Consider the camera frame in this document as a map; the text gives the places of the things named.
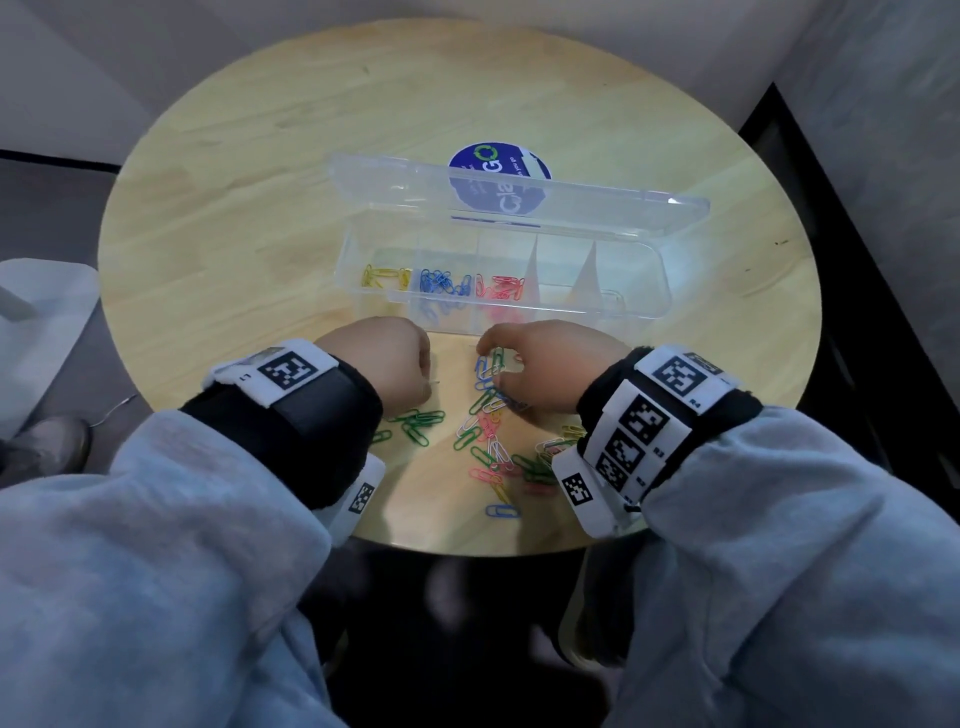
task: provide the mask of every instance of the light blue sleeve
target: light blue sleeve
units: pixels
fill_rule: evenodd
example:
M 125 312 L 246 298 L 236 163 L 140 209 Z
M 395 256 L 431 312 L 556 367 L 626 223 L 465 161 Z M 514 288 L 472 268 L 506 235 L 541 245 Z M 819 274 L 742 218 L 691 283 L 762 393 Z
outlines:
M 960 527 L 923 494 L 768 407 L 643 507 L 610 725 L 960 725 Z
M 109 475 L 0 492 L 2 722 L 342 725 L 296 611 L 329 550 L 263 466 L 176 411 Z

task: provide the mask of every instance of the person's left arm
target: person's left arm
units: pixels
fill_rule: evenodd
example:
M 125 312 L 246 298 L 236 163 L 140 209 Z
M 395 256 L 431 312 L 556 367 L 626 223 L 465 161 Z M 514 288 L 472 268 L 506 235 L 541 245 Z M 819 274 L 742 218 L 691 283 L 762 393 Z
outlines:
M 214 384 L 150 417 L 108 475 L 0 492 L 7 722 L 166 728 L 235 716 L 329 552 L 310 509 L 360 473 L 384 410 L 429 396 L 429 344 L 408 321 L 364 320 L 317 343 L 338 366 L 303 384 L 296 406 L 284 398 L 283 414 Z M 308 710 L 335 720 L 319 675 L 306 677 Z

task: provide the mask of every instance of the person's left hand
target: person's left hand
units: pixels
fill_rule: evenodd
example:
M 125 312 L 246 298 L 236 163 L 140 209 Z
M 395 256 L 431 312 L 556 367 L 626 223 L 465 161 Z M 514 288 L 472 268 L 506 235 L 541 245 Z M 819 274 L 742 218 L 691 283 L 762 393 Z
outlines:
M 384 418 L 430 399 L 430 339 L 409 319 L 361 319 L 333 329 L 314 344 L 366 378 L 383 402 Z

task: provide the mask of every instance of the hand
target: hand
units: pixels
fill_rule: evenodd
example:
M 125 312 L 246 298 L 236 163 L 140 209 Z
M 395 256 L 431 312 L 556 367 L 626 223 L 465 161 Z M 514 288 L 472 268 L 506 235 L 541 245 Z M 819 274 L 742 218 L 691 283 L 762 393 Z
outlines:
M 362 374 L 395 417 L 430 399 L 430 339 L 409 319 L 375 316 L 335 328 L 314 344 Z
M 512 400 L 568 414 L 595 379 L 630 353 L 612 336 L 568 321 L 497 324 L 480 337 L 477 353 L 495 347 L 516 351 L 523 371 L 498 374 L 493 386 Z

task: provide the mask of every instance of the round sticker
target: round sticker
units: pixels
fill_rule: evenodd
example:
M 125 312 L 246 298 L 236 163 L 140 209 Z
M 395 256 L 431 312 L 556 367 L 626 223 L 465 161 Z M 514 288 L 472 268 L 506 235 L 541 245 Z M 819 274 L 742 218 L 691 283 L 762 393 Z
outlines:
M 464 147 L 453 156 L 449 166 L 500 172 L 536 180 L 550 179 L 550 170 L 533 152 L 502 141 L 485 141 Z M 526 215 L 546 198 L 546 193 L 541 188 L 515 182 L 493 184 L 451 178 L 450 184 L 456 190 L 457 197 L 478 212 Z

